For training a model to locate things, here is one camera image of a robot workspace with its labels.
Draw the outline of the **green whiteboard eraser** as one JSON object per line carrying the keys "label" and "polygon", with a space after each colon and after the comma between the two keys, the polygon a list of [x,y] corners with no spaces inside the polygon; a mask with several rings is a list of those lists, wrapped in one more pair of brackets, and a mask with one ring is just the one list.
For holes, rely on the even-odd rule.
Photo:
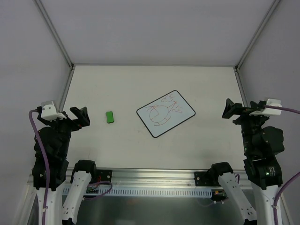
{"label": "green whiteboard eraser", "polygon": [[113,114],[113,111],[107,111],[105,113],[105,115],[106,115],[106,122],[108,124],[114,123],[114,114]]}

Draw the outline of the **small black-framed whiteboard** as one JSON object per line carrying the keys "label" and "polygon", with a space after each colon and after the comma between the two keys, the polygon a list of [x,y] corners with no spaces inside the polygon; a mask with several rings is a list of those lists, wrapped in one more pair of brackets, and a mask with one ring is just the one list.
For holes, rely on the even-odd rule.
{"label": "small black-framed whiteboard", "polygon": [[136,110],[153,138],[158,138],[196,115],[186,99],[173,90]]}

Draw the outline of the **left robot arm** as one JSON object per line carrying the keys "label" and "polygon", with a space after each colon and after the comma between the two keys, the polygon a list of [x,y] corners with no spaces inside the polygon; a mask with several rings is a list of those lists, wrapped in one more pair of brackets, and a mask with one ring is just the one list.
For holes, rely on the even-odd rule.
{"label": "left robot arm", "polygon": [[79,160],[72,171],[69,193],[62,199],[71,134],[90,125],[86,107],[71,107],[70,111],[76,116],[73,120],[65,112],[57,112],[52,104],[29,112],[35,133],[33,186],[37,191],[41,225],[75,225],[87,186],[98,177],[95,161]]}

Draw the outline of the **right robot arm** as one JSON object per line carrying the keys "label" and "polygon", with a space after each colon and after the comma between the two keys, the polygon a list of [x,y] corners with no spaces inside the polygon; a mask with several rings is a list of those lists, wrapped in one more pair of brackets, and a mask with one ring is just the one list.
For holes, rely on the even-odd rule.
{"label": "right robot arm", "polygon": [[276,155],[285,150],[283,131],[267,126],[271,116],[281,115],[281,102],[276,99],[251,102],[249,107],[226,100],[224,119],[236,115],[233,124],[241,126],[244,149],[244,169],[255,197],[253,207],[237,182],[228,162],[212,164],[205,178],[221,186],[239,215],[240,225],[280,225],[281,212],[278,198],[283,184],[282,170]]}

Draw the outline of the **right aluminium frame post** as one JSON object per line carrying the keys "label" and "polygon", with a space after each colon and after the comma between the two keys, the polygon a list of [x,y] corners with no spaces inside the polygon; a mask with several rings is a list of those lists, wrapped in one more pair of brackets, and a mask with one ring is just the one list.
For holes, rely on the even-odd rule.
{"label": "right aluminium frame post", "polygon": [[243,87],[242,83],[242,77],[241,77],[241,67],[244,64],[245,60],[247,59],[248,55],[251,53],[252,49],[254,48],[258,38],[260,37],[261,33],[263,32],[264,28],[266,27],[267,23],[271,19],[273,13],[281,3],[281,0],[273,0],[270,7],[268,8],[267,12],[265,13],[263,19],[260,21],[257,29],[255,30],[253,36],[251,37],[246,49],[244,50],[240,60],[238,61],[237,65],[233,68],[235,77],[237,80],[237,84],[240,90],[241,98],[242,98],[242,103],[244,106],[248,106],[248,100],[246,96],[246,92]]}

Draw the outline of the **aluminium frame post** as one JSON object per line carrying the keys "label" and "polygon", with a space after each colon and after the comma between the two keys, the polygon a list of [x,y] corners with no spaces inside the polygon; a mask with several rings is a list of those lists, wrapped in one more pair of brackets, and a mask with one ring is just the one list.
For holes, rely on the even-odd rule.
{"label": "aluminium frame post", "polygon": [[273,13],[281,3],[281,0],[273,0],[270,7],[268,8],[267,12],[265,13],[263,19],[260,21],[257,29],[255,30],[253,36],[251,37],[246,49],[244,50],[240,60],[238,61],[237,65],[233,68],[235,77],[237,80],[237,84],[240,90],[241,98],[242,98],[242,103],[244,106],[248,106],[248,100],[246,96],[246,92],[243,87],[242,83],[242,77],[241,77],[241,67],[244,64],[245,60],[247,59],[248,55],[251,53],[252,49],[254,48],[258,38],[260,37],[261,33],[263,32],[264,28],[266,27],[267,23],[271,19]]}
{"label": "aluminium frame post", "polygon": [[63,59],[65,60],[65,63],[68,67],[68,74],[67,74],[66,78],[63,80],[62,91],[60,93],[60,98],[57,102],[59,110],[62,111],[64,108],[64,105],[65,105],[65,101],[66,101],[66,98],[68,95],[68,90],[69,90],[69,87],[70,87],[70,84],[72,81],[72,77],[74,74],[75,65],[72,62],[61,38],[60,38],[51,18],[43,4],[43,1],[42,0],[34,0],[33,2],[36,5],[37,10],[39,11],[41,17],[43,18],[52,38],[54,39],[56,45],[58,46],[58,49],[59,49],[61,55],[63,56]]}

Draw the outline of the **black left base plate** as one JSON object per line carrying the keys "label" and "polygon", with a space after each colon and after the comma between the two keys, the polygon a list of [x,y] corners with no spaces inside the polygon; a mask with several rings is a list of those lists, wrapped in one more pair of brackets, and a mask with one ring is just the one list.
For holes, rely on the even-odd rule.
{"label": "black left base plate", "polygon": [[112,180],[112,170],[107,169],[97,169],[96,182],[109,181]]}

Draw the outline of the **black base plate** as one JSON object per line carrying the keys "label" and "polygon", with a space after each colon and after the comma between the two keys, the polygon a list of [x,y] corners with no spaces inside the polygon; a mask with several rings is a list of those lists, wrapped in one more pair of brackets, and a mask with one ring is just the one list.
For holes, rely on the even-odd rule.
{"label": "black base plate", "polygon": [[197,187],[219,187],[219,183],[214,175],[212,175],[209,171],[194,172],[194,180],[195,185]]}
{"label": "black base plate", "polygon": [[112,170],[107,169],[97,169],[96,182],[109,181],[112,180]]}

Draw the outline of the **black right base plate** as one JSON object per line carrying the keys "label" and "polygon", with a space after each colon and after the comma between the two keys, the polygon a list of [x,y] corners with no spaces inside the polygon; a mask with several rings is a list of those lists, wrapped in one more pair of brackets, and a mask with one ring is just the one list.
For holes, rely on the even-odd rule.
{"label": "black right base plate", "polygon": [[214,175],[212,175],[209,171],[194,172],[194,180],[195,185],[197,187],[219,187],[219,183]]}

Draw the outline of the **aluminium mounting rail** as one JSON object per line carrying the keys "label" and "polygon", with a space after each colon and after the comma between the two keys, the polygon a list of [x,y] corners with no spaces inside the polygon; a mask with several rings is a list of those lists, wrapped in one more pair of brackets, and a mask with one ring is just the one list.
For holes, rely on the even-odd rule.
{"label": "aluminium mounting rail", "polygon": [[197,187],[194,172],[205,170],[188,169],[129,169],[99,168],[112,170],[113,187],[132,188],[216,188]]}

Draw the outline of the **left aluminium frame post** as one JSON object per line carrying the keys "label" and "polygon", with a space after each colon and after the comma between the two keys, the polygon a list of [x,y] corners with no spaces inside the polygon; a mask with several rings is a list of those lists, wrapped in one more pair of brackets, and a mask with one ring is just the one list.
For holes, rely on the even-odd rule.
{"label": "left aluminium frame post", "polygon": [[66,101],[66,98],[68,95],[68,90],[69,90],[69,87],[70,87],[70,84],[72,81],[72,77],[74,74],[75,65],[72,62],[61,38],[60,38],[51,18],[43,4],[43,1],[42,0],[34,0],[33,2],[36,5],[37,10],[39,11],[41,17],[43,18],[52,38],[54,39],[56,45],[58,46],[58,49],[59,49],[61,55],[63,56],[63,59],[65,60],[65,63],[68,67],[68,74],[67,74],[66,78],[63,80],[62,91],[60,93],[60,98],[57,102],[59,110],[62,111],[64,108],[64,105],[65,105],[65,101]]}

